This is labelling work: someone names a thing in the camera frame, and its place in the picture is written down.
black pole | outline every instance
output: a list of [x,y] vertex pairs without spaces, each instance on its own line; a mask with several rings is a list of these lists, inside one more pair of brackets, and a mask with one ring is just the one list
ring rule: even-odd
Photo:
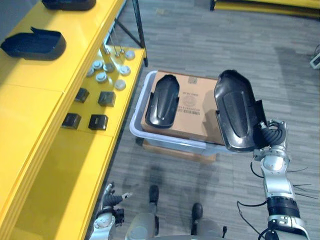
[[146,48],[146,43],[145,43],[144,31],[142,29],[139,3],[138,3],[138,0],[132,0],[132,3],[133,3],[134,14],[135,14],[135,21],[136,21],[136,25],[138,27],[138,33],[139,33],[141,47],[145,50],[145,58],[143,59],[144,65],[146,67],[148,67],[147,48]]

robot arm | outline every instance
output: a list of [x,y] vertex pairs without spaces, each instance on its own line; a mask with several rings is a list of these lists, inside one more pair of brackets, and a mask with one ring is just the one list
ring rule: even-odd
[[290,158],[287,155],[287,124],[270,120],[270,127],[260,123],[268,149],[255,150],[254,159],[260,161],[263,188],[269,212],[266,240],[310,240],[304,221],[300,218],[295,193],[287,179]]
[[112,240],[116,227],[124,222],[124,210],[114,210],[114,206],[129,198],[132,193],[113,195],[114,184],[110,183],[102,196],[101,210],[97,213],[93,223],[93,233],[89,240]]

metal stand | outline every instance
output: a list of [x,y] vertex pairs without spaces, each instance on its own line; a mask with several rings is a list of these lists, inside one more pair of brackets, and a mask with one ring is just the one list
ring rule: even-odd
[[212,12],[215,9],[216,1],[210,0],[210,11]]
[[147,56],[147,48],[146,48],[146,43],[145,43],[145,37],[144,37],[144,31],[142,28],[142,22],[141,22],[141,16],[140,16],[140,8],[139,8],[139,3],[138,0],[132,0],[133,3],[133,9],[134,9],[134,14],[135,14],[135,21],[136,21],[136,26],[138,28],[138,33],[139,33],[139,38],[136,39],[135,36],[118,20],[118,18],[114,19],[114,22],[119,25],[122,30],[129,35],[129,37],[142,49],[145,49],[145,58],[143,59],[144,61],[144,66],[148,67],[148,56]]

barcode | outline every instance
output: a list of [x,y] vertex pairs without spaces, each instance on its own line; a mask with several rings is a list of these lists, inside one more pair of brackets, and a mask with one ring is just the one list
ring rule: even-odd
[[199,112],[199,111],[191,111],[191,110],[186,110],[186,109],[181,109],[181,108],[178,108],[177,111],[178,111],[178,112],[183,112],[183,113],[185,113],[185,114],[200,115],[200,112]]

black boot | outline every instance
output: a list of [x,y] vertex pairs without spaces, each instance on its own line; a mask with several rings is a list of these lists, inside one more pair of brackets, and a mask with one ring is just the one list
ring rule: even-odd
[[202,218],[202,215],[203,215],[202,205],[200,203],[193,204],[191,235],[197,235],[197,224],[198,224],[198,220]]

